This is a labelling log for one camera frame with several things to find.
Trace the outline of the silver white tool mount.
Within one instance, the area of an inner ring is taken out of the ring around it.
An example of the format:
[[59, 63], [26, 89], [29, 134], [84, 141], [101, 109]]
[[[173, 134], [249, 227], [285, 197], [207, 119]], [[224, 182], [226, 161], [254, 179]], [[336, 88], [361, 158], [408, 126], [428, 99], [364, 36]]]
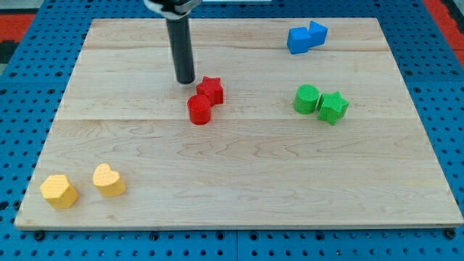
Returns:
[[202, 0], [143, 0], [144, 5], [165, 19], [181, 19], [201, 4]]

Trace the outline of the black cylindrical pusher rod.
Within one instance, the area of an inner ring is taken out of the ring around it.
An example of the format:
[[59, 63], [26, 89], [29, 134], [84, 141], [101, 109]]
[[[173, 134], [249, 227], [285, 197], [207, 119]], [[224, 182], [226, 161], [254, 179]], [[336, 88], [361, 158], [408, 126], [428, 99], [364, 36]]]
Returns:
[[176, 79], [182, 84], [192, 83], [195, 80], [195, 69], [189, 17], [166, 20], [166, 23]]

